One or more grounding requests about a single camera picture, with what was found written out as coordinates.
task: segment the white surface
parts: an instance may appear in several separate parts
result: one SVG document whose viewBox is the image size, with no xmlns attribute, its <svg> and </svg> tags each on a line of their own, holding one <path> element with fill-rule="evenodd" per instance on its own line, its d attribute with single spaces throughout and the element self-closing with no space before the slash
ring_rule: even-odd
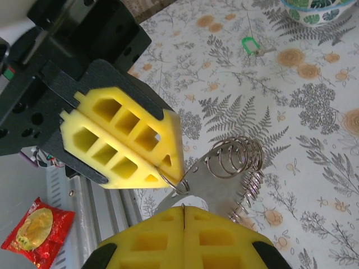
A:
<svg viewBox="0 0 359 269">
<path fill-rule="evenodd" d="M 0 37 L 14 43 L 26 30 L 34 26 L 26 14 L 36 0 L 0 0 Z"/>
<path fill-rule="evenodd" d="M 37 197 L 46 198 L 46 176 L 18 154 L 0 157 L 0 244 Z M 1 268 L 33 269 L 25 257 L 0 250 Z"/>
<path fill-rule="evenodd" d="M 220 137 L 258 139 L 273 164 L 242 224 L 294 269 L 358 269 L 359 8 L 326 32 L 280 20 L 282 10 L 279 1 L 178 0 L 142 23 L 152 43 L 130 73 L 182 118 L 186 168 Z M 247 55 L 241 40 L 252 35 L 277 51 Z M 312 116 L 318 107 L 327 114 Z M 136 190 L 144 219 L 170 191 Z M 206 208 L 193 197 L 183 203 Z"/>
</svg>

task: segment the orange flower print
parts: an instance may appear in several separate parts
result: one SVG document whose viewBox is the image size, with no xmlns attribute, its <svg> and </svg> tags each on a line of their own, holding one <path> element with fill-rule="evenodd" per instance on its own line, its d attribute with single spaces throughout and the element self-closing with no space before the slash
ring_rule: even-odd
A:
<svg viewBox="0 0 359 269">
<path fill-rule="evenodd" d="M 286 67 L 298 66 L 304 61 L 305 55 L 300 49 L 286 49 L 277 56 L 279 64 Z"/>
<path fill-rule="evenodd" d="M 359 137 L 359 108 L 347 112 L 342 126 L 353 136 Z"/>
<path fill-rule="evenodd" d="M 320 207 L 322 207 L 322 206 L 327 206 L 327 205 L 328 205 L 328 200 L 323 199 L 322 196 L 320 196 L 320 199 L 317 199 L 317 201 L 319 202 L 319 206 L 320 206 Z"/>
<path fill-rule="evenodd" d="M 198 27 L 207 27 L 209 26 L 214 20 L 214 17 L 212 15 L 205 15 L 197 20 L 197 26 Z"/>
<path fill-rule="evenodd" d="M 232 19 L 234 19 L 236 17 L 236 14 L 228 14 L 228 15 L 226 15 L 226 17 L 224 17 L 226 20 L 228 20 L 228 21 L 230 21 L 230 20 L 232 20 Z"/>
<path fill-rule="evenodd" d="M 150 63 L 145 64 L 145 65 L 143 66 L 143 70 L 145 70 L 145 71 L 151 70 L 151 68 L 152 68 L 152 64 L 150 64 Z"/>
<path fill-rule="evenodd" d="M 328 63 L 336 63 L 337 61 L 339 61 L 340 56 L 337 53 L 329 53 L 326 54 L 324 56 L 324 59 L 328 62 Z"/>
<path fill-rule="evenodd" d="M 214 82 L 208 82 L 208 87 L 202 89 L 202 91 L 205 92 L 210 92 L 210 91 L 215 91 L 219 88 L 220 83 L 218 83 L 218 79 L 215 80 Z"/>
<path fill-rule="evenodd" d="M 318 78 L 320 75 L 320 68 L 315 64 L 304 63 L 298 66 L 298 75 L 307 80 Z"/>
<path fill-rule="evenodd" d="M 127 71 L 128 74 L 132 74 L 135 71 L 135 65 L 131 66 L 130 70 Z"/>
<path fill-rule="evenodd" d="M 277 121 L 278 122 L 281 122 L 281 121 L 284 121 L 285 119 L 286 119 L 286 116 L 285 116 L 285 113 L 286 112 L 279 112 L 279 110 L 278 110 L 278 116 L 277 116 Z"/>
<path fill-rule="evenodd" d="M 177 35 L 180 35 L 181 34 L 181 31 L 175 31 L 175 32 L 173 32 L 173 36 L 177 36 Z"/>
<path fill-rule="evenodd" d="M 335 78 L 337 79 L 337 82 L 341 82 L 343 87 L 347 85 L 347 81 L 350 79 L 357 80 L 357 78 L 350 74 L 355 69 L 355 67 L 352 68 L 343 68 L 339 73 L 335 75 Z"/>
<path fill-rule="evenodd" d="M 131 75 L 132 77 L 136 77 L 136 78 L 139 78 L 140 77 L 140 74 L 138 72 L 135 72 L 135 66 L 132 66 L 130 68 L 130 70 L 128 70 L 127 72 L 129 75 Z"/>
<path fill-rule="evenodd" d="M 335 209 L 341 212 L 348 212 L 351 215 L 351 211 L 349 210 L 350 205 L 345 205 L 344 202 L 339 201 L 339 199 L 335 198 Z"/>
<path fill-rule="evenodd" d="M 138 72 L 133 72 L 130 74 L 132 77 L 136 77 L 136 78 L 140 78 L 140 73 Z"/>
<path fill-rule="evenodd" d="M 188 141 L 186 142 L 186 144 L 183 144 L 182 146 L 183 146 L 183 151 L 184 151 L 184 152 L 189 152 L 190 149 L 191 149 L 191 148 L 189 147 L 189 145 L 188 145 Z"/>
<path fill-rule="evenodd" d="M 209 62 L 209 61 L 205 61 L 205 62 L 203 62 L 203 64 L 202 64 L 202 68 L 203 69 L 207 69 L 207 68 L 209 68 L 211 66 L 211 62 Z"/>
<path fill-rule="evenodd" d="M 220 24 L 219 22 L 217 22 L 217 23 L 211 24 L 211 25 L 209 26 L 209 31 L 210 31 L 211 33 L 217 33 L 217 32 L 219 32 L 219 31 L 221 31 L 222 28 L 223 28 L 223 25 Z"/>
<path fill-rule="evenodd" d="M 282 214 L 274 209 L 267 210 L 264 213 L 264 218 L 270 226 L 278 226 L 283 222 Z"/>
<path fill-rule="evenodd" d="M 299 169 L 297 168 L 297 158 L 294 158 L 294 164 L 289 163 L 286 165 L 287 170 L 292 171 L 293 175 L 296 175 L 296 171 L 300 172 Z"/>
<path fill-rule="evenodd" d="M 280 237 L 278 238 L 278 241 L 275 242 L 274 246 L 277 248 L 277 250 L 281 250 L 284 247 L 286 247 L 288 245 L 288 241 L 285 237 Z"/>
<path fill-rule="evenodd" d="M 196 100 L 194 94 L 185 95 L 185 100 L 191 101 L 192 103 Z"/>
<path fill-rule="evenodd" d="M 347 79 L 347 74 L 348 73 L 342 73 L 342 71 L 340 72 L 340 73 L 337 73 L 336 75 L 335 75 L 335 78 L 337 79 L 337 80 L 339 80 L 339 81 L 344 81 L 344 80 L 346 80 Z"/>
<path fill-rule="evenodd" d="M 256 231 L 255 223 L 250 217 L 241 217 L 238 223 L 252 231 Z"/>
</svg>

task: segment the green plastic clip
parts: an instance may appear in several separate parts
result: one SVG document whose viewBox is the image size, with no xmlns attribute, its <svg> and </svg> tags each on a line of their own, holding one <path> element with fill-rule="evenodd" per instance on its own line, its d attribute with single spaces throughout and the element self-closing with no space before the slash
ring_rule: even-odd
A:
<svg viewBox="0 0 359 269">
<path fill-rule="evenodd" d="M 259 45 L 254 38 L 243 38 L 242 45 L 248 54 L 253 54 L 259 51 Z"/>
<path fill-rule="evenodd" d="M 8 67 L 5 72 L 3 73 L 4 77 L 7 79 L 7 80 L 12 80 L 12 78 L 14 77 L 15 75 L 15 71 L 11 68 L 11 67 Z"/>
</svg>

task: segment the fern print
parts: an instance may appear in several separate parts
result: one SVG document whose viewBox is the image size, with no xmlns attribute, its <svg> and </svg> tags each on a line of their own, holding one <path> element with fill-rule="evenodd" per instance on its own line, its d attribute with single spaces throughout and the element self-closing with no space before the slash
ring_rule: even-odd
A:
<svg viewBox="0 0 359 269">
<path fill-rule="evenodd" d="M 251 84 L 251 90 L 259 90 L 263 96 L 272 96 L 278 106 L 284 106 L 288 104 L 288 98 L 283 95 L 283 92 L 276 87 L 268 86 L 267 82 L 270 80 L 267 77 L 256 77 L 255 71 L 242 71 L 228 72 L 237 79 L 239 86 L 242 86 L 244 80 Z"/>
<path fill-rule="evenodd" d="M 173 23 L 173 17 L 175 16 L 176 12 L 175 10 L 172 10 L 171 12 L 169 12 L 166 8 L 163 10 L 163 12 L 161 12 L 159 14 L 160 17 L 162 17 L 161 20 L 159 20 L 160 22 L 168 22 L 171 24 L 172 28 L 174 26 Z"/>
<path fill-rule="evenodd" d="M 231 136 L 247 135 L 253 139 L 257 139 L 263 146 L 265 152 L 265 160 L 263 168 L 274 165 L 273 160 L 282 151 L 290 147 L 290 145 L 276 146 L 277 142 L 285 135 L 289 127 L 279 133 L 269 133 L 271 127 L 271 117 L 269 107 L 267 107 L 264 116 L 257 122 L 254 106 L 255 97 L 248 99 L 242 107 L 243 96 L 238 96 L 231 104 L 231 95 L 227 95 L 222 101 L 219 98 L 200 100 L 203 119 L 208 119 L 204 124 L 209 126 L 208 132 L 221 132 L 213 137 L 210 142 L 219 141 Z"/>
<path fill-rule="evenodd" d="M 139 205 L 139 208 L 142 208 L 142 202 L 144 197 L 146 196 L 146 189 L 136 189 L 135 190 L 135 196 L 137 199 L 137 204 Z"/>
<path fill-rule="evenodd" d="M 146 33 L 148 34 L 155 34 L 157 33 L 157 26 L 158 26 L 158 23 L 153 20 L 152 18 L 149 18 L 148 20 L 146 20 L 142 25 L 144 30 L 146 30 Z"/>
<path fill-rule="evenodd" d="M 222 4 L 222 8 L 228 8 L 231 12 L 239 12 L 242 10 L 247 10 L 242 1 L 237 0 L 217 0 L 218 3 Z"/>
<path fill-rule="evenodd" d="M 180 42 L 180 43 L 177 43 L 177 44 L 173 44 L 173 46 L 176 49 L 181 49 L 181 48 L 193 49 L 196 46 L 196 44 L 193 43 L 193 42 L 184 41 L 184 42 Z"/>
<path fill-rule="evenodd" d="M 318 265 L 316 263 L 315 258 L 313 257 L 313 261 L 312 261 L 305 248 L 303 249 L 303 252 L 299 253 L 298 257 L 302 264 L 300 269 L 318 269 Z"/>
<path fill-rule="evenodd" d="M 335 220 L 326 228 L 326 219 L 323 216 L 307 211 L 304 211 L 301 222 L 304 231 L 317 234 L 321 239 L 329 237 L 332 240 L 331 244 L 336 249 L 329 249 L 329 257 L 335 259 L 339 265 L 359 266 L 358 241 L 353 239 L 353 234 L 343 228 L 342 224 Z"/>
<path fill-rule="evenodd" d="M 216 38 L 214 35 L 208 37 L 207 45 L 211 46 L 209 55 L 217 59 L 217 63 L 224 68 L 231 68 L 235 66 L 231 63 L 233 52 L 229 47 L 224 46 L 222 40 Z"/>
<path fill-rule="evenodd" d="M 147 50 L 144 52 L 144 55 L 149 57 L 149 62 L 162 62 L 168 63 L 163 59 L 162 50 L 158 52 L 158 48 L 156 47 L 148 47 Z"/>
<path fill-rule="evenodd" d="M 295 208 L 297 203 L 297 198 L 294 196 L 293 192 L 288 192 L 284 194 L 284 192 L 280 192 L 282 189 L 282 185 L 279 183 L 278 176 L 272 173 L 269 173 L 264 178 L 264 183 L 268 188 L 272 188 L 273 191 L 270 191 L 268 194 L 273 198 L 274 202 L 280 206 L 285 206 L 287 211 L 289 211 L 292 216 L 297 220 L 296 215 L 297 212 Z"/>
<path fill-rule="evenodd" d="M 359 137 L 349 133 L 344 128 L 339 129 L 338 134 L 342 136 L 338 141 L 343 145 L 343 150 L 349 150 L 353 156 L 359 156 Z"/>
<path fill-rule="evenodd" d="M 156 75 L 160 72 L 160 77 L 155 80 Z M 171 107 L 177 107 L 179 100 L 176 95 L 171 92 L 172 88 L 172 74 L 168 71 L 163 71 L 161 65 L 160 68 L 154 68 L 144 80 L 152 89 L 154 89 L 158 95 Z"/>
<path fill-rule="evenodd" d="M 291 36 L 289 42 L 294 42 L 296 40 L 317 40 L 318 45 L 322 45 L 324 42 L 332 41 L 332 46 L 335 46 L 342 41 L 342 37 L 353 30 L 356 26 L 351 26 L 348 28 L 343 28 L 347 24 L 352 15 L 348 15 L 341 20 L 336 22 L 330 22 L 323 26 L 316 28 L 305 27 L 302 24 L 293 21 L 286 10 L 282 10 L 280 7 L 278 9 L 271 9 L 264 11 L 263 14 L 267 17 L 270 24 L 273 24 L 272 27 L 275 31 L 284 32 L 279 36 Z M 308 21 L 314 22 L 317 20 L 316 17 L 307 18 Z"/>
<path fill-rule="evenodd" d="M 148 197 L 145 197 L 144 205 L 142 207 L 144 211 L 145 217 L 152 217 L 155 209 L 156 209 L 156 202 L 152 195 L 149 195 Z"/>
<path fill-rule="evenodd" d="M 176 92 L 187 90 L 193 83 L 204 82 L 204 80 L 199 78 L 198 70 L 195 69 L 197 62 L 192 53 L 177 56 L 176 63 L 171 68 L 171 71 L 174 72 L 173 77 L 176 80 L 174 83 L 174 90 Z"/>
<path fill-rule="evenodd" d="M 334 189 L 347 197 L 359 196 L 359 175 L 354 173 L 353 165 L 346 154 L 324 152 L 323 143 L 317 138 L 299 136 L 300 145 L 307 149 L 308 159 L 324 169 L 323 177 L 334 185 Z"/>
<path fill-rule="evenodd" d="M 252 7 L 260 7 L 261 10 L 267 10 L 270 7 L 276 7 L 280 0 L 253 0 Z"/>
</svg>

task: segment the floral tablecloth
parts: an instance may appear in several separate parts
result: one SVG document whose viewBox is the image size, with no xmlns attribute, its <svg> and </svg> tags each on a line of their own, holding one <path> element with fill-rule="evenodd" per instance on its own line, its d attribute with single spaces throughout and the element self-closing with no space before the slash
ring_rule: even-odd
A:
<svg viewBox="0 0 359 269">
<path fill-rule="evenodd" d="M 265 183 L 242 224 L 293 268 L 359 266 L 358 17 L 311 29 L 279 0 L 179 0 L 142 24 L 153 43 L 130 70 L 183 120 L 186 168 L 227 136 L 261 142 Z M 277 51 L 249 56 L 247 36 Z M 144 219 L 169 192 L 135 190 Z"/>
</svg>

